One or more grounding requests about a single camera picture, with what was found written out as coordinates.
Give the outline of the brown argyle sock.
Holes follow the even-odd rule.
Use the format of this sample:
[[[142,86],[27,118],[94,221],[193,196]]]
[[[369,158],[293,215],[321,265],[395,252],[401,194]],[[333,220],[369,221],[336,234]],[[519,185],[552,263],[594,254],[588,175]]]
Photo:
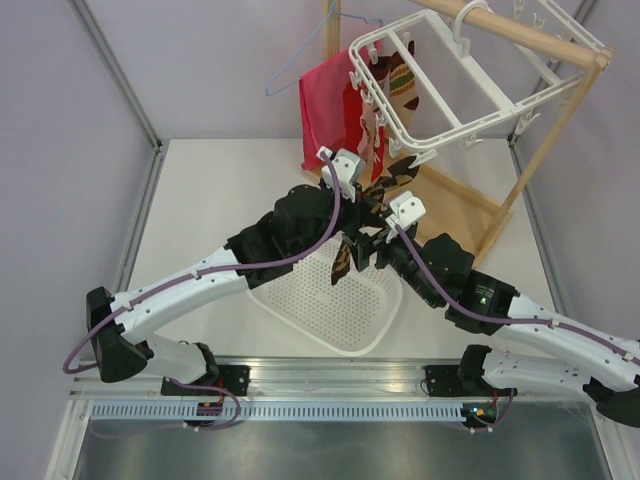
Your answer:
[[[417,176],[419,167],[411,167],[416,158],[410,155],[397,160],[367,188],[357,183],[355,201],[341,203],[336,227],[336,232],[341,233],[341,243],[331,267],[332,286],[349,273],[351,263],[358,272],[369,267],[371,256],[389,232],[386,217],[390,213],[384,206],[385,194],[407,185]]]

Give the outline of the white clip drying hanger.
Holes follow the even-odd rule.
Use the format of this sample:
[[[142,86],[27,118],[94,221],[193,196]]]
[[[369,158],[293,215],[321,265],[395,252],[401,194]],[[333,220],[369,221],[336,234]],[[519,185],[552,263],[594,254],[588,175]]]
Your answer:
[[[424,1],[420,11],[356,38],[354,89],[386,130],[389,157],[419,163],[454,144],[470,148],[498,130],[524,132],[547,103],[566,104],[606,69],[612,48],[554,1]],[[369,69],[398,51],[420,97],[407,130]]]

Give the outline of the red sock with white print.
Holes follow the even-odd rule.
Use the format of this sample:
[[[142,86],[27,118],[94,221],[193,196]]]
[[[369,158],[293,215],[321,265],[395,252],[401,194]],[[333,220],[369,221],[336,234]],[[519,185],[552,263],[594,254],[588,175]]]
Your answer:
[[[375,183],[384,170],[384,156],[386,145],[386,130],[384,126],[379,126],[376,119],[370,121],[369,141],[370,161],[372,164],[371,183]]]

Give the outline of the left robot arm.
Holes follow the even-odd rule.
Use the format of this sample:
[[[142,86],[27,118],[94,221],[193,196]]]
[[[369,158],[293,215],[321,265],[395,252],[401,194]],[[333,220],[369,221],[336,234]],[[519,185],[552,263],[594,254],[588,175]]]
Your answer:
[[[381,226],[383,198],[380,186],[357,186],[354,199],[337,199],[326,183],[298,185],[255,224],[193,267],[138,291],[90,291],[87,328],[93,334],[101,380],[124,381],[156,366],[198,395],[211,393],[219,370],[210,349],[200,342],[166,342],[156,331],[219,298],[291,273],[313,247],[341,233],[330,274],[330,283],[336,285],[350,270],[360,229]]]

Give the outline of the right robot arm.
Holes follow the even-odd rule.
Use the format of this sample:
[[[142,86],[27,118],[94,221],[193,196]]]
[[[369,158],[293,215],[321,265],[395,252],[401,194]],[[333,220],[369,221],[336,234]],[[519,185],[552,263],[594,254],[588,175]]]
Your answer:
[[[517,358],[486,346],[466,348],[456,379],[470,394],[485,388],[571,392],[604,417],[639,425],[639,343],[607,334],[548,309],[514,286],[473,269],[474,257],[449,235],[423,245],[403,233],[357,235],[347,244],[360,270],[391,267],[457,328],[531,346],[547,359]]]

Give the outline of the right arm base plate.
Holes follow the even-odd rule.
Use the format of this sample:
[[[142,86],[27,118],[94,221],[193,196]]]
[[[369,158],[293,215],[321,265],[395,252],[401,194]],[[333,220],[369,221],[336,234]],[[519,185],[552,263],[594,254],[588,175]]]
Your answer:
[[[465,386],[458,377],[458,364],[435,364],[423,367],[427,394],[436,398],[481,396],[482,391]]]

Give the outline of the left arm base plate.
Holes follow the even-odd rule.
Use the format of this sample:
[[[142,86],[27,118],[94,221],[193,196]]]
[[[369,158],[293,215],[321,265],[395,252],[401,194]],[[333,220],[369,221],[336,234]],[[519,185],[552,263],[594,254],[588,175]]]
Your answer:
[[[236,397],[245,396],[250,383],[251,369],[248,365],[221,365],[219,366],[219,375],[211,377],[204,376],[202,379],[196,380],[186,387],[180,386],[168,378],[162,381],[160,394],[162,396],[215,396],[222,395],[217,390],[195,389],[195,386],[207,386],[224,389]]]

